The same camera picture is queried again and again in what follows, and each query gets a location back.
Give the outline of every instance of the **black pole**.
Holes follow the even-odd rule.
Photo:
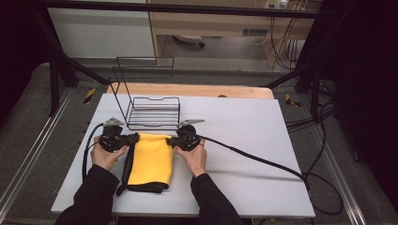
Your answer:
[[[109,82],[105,78],[101,77],[97,73],[91,71],[87,67],[77,63],[76,61],[71,59],[69,56],[67,56],[65,53],[63,53],[63,56],[64,56],[64,60],[67,61],[72,67],[80,70],[82,73],[84,73],[85,75],[89,76],[90,78],[96,80],[97,82],[99,82],[101,84],[111,84],[111,82]]]
[[[193,14],[216,14],[236,16],[258,16],[258,17],[283,17],[300,19],[318,19],[330,17],[334,13],[322,11],[302,10],[275,10],[267,8],[249,7],[211,7],[211,6],[189,6],[169,4],[140,4],[140,3],[115,3],[115,2],[88,2],[88,1],[65,1],[65,0],[37,0],[37,4],[45,8],[75,8],[114,11],[146,11],[146,12],[173,12]]]
[[[260,85],[259,87],[266,87],[266,88],[272,89],[274,87],[279,86],[281,83],[285,83],[285,82],[289,81],[290,79],[292,79],[294,77],[302,76],[303,72],[306,72],[308,70],[307,68],[308,68],[307,66],[303,65],[302,67],[296,68],[295,70],[289,72],[288,74],[282,76],[281,78],[279,78],[273,82],[270,82],[268,84]]]
[[[43,10],[44,8],[42,7],[36,7],[32,8],[31,12],[36,19],[36,22],[38,23],[38,26],[40,27],[41,31],[43,32],[43,35],[47,39],[47,43],[49,44],[49,55],[52,57],[57,64],[57,71],[59,72],[60,76],[64,80],[64,83],[66,86],[76,86],[77,83],[79,82],[78,79],[76,78],[73,69],[65,62],[63,58],[63,51],[62,48],[54,36],[52,30],[48,26],[46,20],[44,19],[43,16]]]

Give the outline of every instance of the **person's hand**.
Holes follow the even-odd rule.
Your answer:
[[[206,172],[207,151],[205,149],[205,140],[200,143],[190,152],[183,151],[176,146],[175,151],[182,156],[185,165],[194,177]]]
[[[99,141],[100,136],[94,138],[94,149],[91,151],[93,165],[96,164],[101,166],[103,169],[110,171],[117,162],[117,159],[125,154],[128,147],[123,146],[117,152],[110,153],[101,147]]]

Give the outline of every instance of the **black jacket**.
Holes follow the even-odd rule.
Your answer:
[[[61,214],[55,225],[108,225],[118,183],[113,174],[100,166],[93,165],[74,196],[73,206]],[[243,224],[234,206],[207,173],[193,178],[191,189],[200,207],[200,224]]]

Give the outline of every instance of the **metal dish rack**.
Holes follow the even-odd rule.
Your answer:
[[[145,64],[136,66],[137,59],[156,60],[156,65],[152,62],[144,62]],[[113,67],[114,77],[109,78],[114,92],[116,102],[123,114],[126,126],[130,130],[176,130],[179,123],[180,102],[178,97],[164,97],[154,99],[149,97],[131,97],[127,82],[131,83],[137,79],[168,79],[173,77],[174,58],[166,57],[118,57],[116,58],[118,67]],[[165,65],[166,59],[171,62]],[[145,73],[151,73],[152,76],[146,76]],[[121,102],[121,89],[126,88],[129,97],[129,103]]]

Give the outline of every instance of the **person's left hand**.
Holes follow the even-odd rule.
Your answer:
[[[91,151],[93,165],[96,164],[101,166],[103,169],[110,171],[117,162],[117,159],[125,154],[128,146],[123,146],[117,152],[110,153],[102,148],[99,141],[100,136],[94,138],[94,149]]]

